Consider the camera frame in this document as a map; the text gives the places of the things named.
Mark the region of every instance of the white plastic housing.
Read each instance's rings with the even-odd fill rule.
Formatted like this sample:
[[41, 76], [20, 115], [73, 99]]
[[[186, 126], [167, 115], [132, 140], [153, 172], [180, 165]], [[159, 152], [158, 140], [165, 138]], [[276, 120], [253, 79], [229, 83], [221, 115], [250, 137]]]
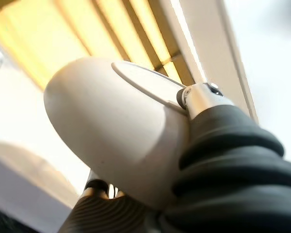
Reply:
[[161, 209], [173, 200], [188, 141], [176, 101], [183, 87], [133, 63], [91, 57], [57, 72], [44, 102], [59, 136], [101, 179]]

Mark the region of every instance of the rounded white cover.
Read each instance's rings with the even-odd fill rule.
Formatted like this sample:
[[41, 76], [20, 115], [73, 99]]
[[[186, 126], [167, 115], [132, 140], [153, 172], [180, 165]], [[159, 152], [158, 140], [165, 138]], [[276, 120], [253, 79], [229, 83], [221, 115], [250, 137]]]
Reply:
[[161, 209], [188, 141], [182, 88], [136, 64], [90, 57], [57, 72], [44, 102], [59, 136], [101, 179]]

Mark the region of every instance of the white wall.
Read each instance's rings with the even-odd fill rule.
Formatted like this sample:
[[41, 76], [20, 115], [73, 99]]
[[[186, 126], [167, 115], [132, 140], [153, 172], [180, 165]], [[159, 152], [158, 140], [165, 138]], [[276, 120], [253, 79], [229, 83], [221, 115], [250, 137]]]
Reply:
[[225, 0], [260, 125], [291, 161], [291, 0]]
[[[172, 0], [177, 1], [181, 4], [208, 82], [217, 84], [226, 97], [256, 120], [251, 93], [239, 64], [240, 59], [237, 59], [237, 54], [231, 50], [231, 40], [225, 31], [218, 4], [220, 0]], [[161, 2], [166, 5], [169, 0]]]
[[20, 71], [0, 69], [0, 142], [26, 148], [60, 171], [81, 194], [89, 168], [64, 144], [51, 125], [43, 93]]
[[[55, 232], [51, 229], [57, 230], [60, 227], [82, 193], [89, 167], [65, 145], [53, 129], [44, 109], [42, 91], [26, 75], [13, 68], [0, 69], [0, 144], [15, 145], [41, 157], [61, 172], [73, 186], [72, 190], [77, 193], [75, 196], [64, 189], [53, 195], [50, 189], [61, 187], [54, 185], [55, 180], [52, 181], [51, 176], [57, 182], [62, 178], [52, 168], [48, 168], [50, 166], [37, 166], [40, 170], [32, 171], [32, 174], [43, 177], [35, 177], [35, 180], [32, 177], [23, 180], [16, 178], [24, 177], [24, 171], [8, 176], [17, 169], [11, 169], [11, 172], [0, 170], [0, 209], [9, 214], [17, 213], [17, 217], [28, 216], [20, 220], [34, 228], [38, 227], [40, 232]], [[7, 162], [12, 159], [0, 158], [0, 163], [3, 161], [6, 164], [3, 163], [2, 167], [11, 167]], [[31, 166], [19, 164], [20, 167]], [[40, 191], [35, 185], [29, 185], [34, 181], [42, 182]], [[39, 200], [43, 200], [43, 203], [36, 203]]]

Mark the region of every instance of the white window frame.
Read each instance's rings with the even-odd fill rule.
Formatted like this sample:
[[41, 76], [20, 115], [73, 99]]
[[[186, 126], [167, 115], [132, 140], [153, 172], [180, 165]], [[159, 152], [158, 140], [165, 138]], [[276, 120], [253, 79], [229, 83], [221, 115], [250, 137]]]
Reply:
[[[204, 82], [171, 1], [160, 0], [195, 82]], [[235, 105], [257, 122], [257, 113], [224, 1], [176, 1], [181, 5], [208, 82], [217, 84]]]

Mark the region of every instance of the ceiling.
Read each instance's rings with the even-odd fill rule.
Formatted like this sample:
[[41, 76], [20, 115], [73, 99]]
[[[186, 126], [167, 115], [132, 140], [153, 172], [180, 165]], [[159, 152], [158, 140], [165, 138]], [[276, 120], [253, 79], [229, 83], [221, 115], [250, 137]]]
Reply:
[[132, 61], [194, 83], [159, 1], [0, 3], [0, 43], [42, 89], [60, 68], [86, 56]]

